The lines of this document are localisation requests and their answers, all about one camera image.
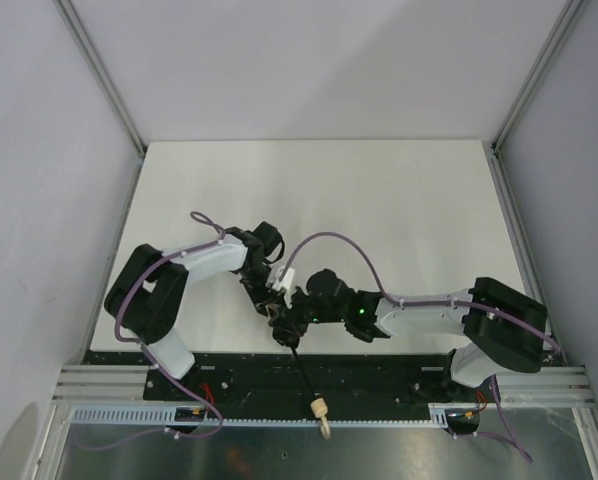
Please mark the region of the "beige folding umbrella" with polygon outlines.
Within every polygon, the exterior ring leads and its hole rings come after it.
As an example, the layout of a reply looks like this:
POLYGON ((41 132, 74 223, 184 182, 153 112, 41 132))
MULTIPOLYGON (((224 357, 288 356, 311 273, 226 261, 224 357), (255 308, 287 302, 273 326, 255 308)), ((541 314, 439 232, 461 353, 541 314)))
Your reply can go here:
POLYGON ((328 420, 328 405, 325 398, 317 394, 297 351, 300 339, 306 333, 307 327, 302 324, 297 325, 292 319, 288 320, 284 317, 284 309, 282 307, 269 304, 265 307, 265 311, 268 316, 268 324, 273 329, 273 337, 282 346, 290 349, 301 378, 312 397, 310 409, 318 423, 321 436, 325 440, 330 440, 332 438, 332 430, 330 421, 328 420))

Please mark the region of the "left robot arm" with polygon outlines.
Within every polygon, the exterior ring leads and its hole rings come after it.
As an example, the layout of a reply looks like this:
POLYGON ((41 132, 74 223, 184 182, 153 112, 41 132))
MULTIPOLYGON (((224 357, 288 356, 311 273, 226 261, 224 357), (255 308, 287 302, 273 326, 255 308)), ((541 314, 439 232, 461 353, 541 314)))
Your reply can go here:
POLYGON ((230 272, 240 277, 255 310, 265 315, 282 292, 271 277, 272 254, 285 253, 283 236, 262 222, 254 230, 213 226, 218 237, 170 253, 149 244, 136 247, 104 299, 115 320, 115 337, 135 343, 150 361, 177 380, 195 365, 195 357, 175 329, 188 286, 230 272))

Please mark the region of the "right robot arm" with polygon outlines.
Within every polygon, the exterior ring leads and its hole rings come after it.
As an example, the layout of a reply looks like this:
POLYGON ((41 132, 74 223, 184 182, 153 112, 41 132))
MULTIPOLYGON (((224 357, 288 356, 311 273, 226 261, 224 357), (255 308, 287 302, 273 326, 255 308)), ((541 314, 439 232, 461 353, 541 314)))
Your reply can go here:
POLYGON ((479 277, 472 287, 445 295, 392 298, 355 290, 329 269, 313 274, 304 288, 294 286, 293 276, 278 268, 266 282, 274 295, 269 324, 283 346, 297 347, 311 325, 338 323, 366 343, 422 335, 466 339, 444 367, 449 381, 465 387, 542 368, 546 307, 493 278, 479 277))

